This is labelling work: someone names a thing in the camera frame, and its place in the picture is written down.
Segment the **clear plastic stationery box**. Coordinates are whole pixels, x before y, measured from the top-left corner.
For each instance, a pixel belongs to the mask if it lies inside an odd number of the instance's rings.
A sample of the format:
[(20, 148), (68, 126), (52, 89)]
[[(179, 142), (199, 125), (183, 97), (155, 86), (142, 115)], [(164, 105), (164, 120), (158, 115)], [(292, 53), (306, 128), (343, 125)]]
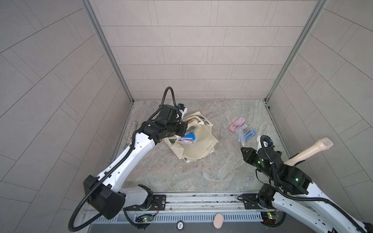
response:
[(247, 125), (244, 124), (239, 128), (239, 143), (241, 147), (246, 147), (247, 139), (246, 139), (246, 128)]

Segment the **floral canvas tote bag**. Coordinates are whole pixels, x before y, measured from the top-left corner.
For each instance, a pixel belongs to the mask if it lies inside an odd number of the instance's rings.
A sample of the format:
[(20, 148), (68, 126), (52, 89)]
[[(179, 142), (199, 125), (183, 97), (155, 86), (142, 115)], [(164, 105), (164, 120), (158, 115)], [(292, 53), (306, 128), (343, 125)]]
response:
[(213, 124), (199, 111), (184, 117), (183, 122), (187, 123), (185, 135), (194, 133), (196, 140), (192, 145), (180, 145), (178, 143), (180, 136), (166, 138), (165, 143), (173, 153), (187, 163), (201, 161), (213, 153), (219, 142), (212, 134)]

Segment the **pink compass set case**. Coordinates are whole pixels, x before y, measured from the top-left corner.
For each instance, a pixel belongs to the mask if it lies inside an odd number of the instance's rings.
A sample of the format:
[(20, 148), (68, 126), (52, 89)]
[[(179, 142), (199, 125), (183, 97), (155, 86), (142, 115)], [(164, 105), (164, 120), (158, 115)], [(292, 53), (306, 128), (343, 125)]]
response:
[(235, 133), (238, 128), (244, 125), (245, 121), (245, 118), (240, 116), (229, 126), (229, 131)]

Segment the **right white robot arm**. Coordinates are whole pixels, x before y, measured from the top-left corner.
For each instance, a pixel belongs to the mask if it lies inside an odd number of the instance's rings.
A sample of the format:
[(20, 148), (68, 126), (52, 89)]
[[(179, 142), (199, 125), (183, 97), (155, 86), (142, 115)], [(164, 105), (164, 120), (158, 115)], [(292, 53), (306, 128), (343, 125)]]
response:
[(276, 209), (298, 219), (318, 233), (371, 233), (373, 225), (352, 217), (299, 168), (287, 165), (273, 147), (241, 148), (244, 162), (266, 175), (251, 203)]

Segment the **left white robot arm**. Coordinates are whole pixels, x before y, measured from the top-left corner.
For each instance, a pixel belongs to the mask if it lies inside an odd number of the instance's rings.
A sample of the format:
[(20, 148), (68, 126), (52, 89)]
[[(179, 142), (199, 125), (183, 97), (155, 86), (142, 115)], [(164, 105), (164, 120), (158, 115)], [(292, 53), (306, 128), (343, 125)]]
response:
[(123, 208), (151, 206), (153, 192), (144, 185), (122, 190), (122, 186), (139, 161), (162, 139), (184, 136), (187, 124), (182, 121), (187, 108), (183, 104), (164, 104), (155, 119), (142, 123), (134, 132), (132, 142), (122, 154), (97, 177), (88, 176), (84, 181), (85, 193), (90, 193), (88, 203), (106, 219), (112, 219)]

